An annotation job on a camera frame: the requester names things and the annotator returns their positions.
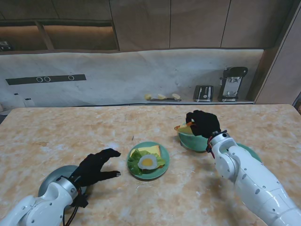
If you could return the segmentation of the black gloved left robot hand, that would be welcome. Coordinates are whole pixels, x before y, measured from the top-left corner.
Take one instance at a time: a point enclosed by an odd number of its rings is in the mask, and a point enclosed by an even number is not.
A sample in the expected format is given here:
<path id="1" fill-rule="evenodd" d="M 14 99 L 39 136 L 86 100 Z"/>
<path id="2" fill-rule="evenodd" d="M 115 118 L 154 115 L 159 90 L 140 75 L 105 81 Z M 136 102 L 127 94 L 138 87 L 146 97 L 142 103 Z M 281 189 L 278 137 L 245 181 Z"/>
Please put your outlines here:
<path id="1" fill-rule="evenodd" d="M 119 171 L 101 171 L 103 165 L 113 157 L 120 157 L 121 153 L 112 149 L 104 149 L 95 154 L 89 154 L 71 174 L 69 179 L 80 187 L 86 187 L 121 175 Z"/>

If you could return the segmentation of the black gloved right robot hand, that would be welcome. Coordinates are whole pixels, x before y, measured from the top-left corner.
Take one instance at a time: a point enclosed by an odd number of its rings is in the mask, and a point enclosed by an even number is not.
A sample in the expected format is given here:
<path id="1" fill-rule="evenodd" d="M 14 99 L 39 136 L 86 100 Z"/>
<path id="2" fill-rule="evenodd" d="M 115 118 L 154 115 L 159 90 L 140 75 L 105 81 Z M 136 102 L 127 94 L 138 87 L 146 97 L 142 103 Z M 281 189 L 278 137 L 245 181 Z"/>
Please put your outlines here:
<path id="1" fill-rule="evenodd" d="M 191 131 L 195 136 L 209 139 L 215 132 L 220 133 L 221 128 L 215 114 L 195 110 L 186 114 L 186 123 L 190 123 Z"/>

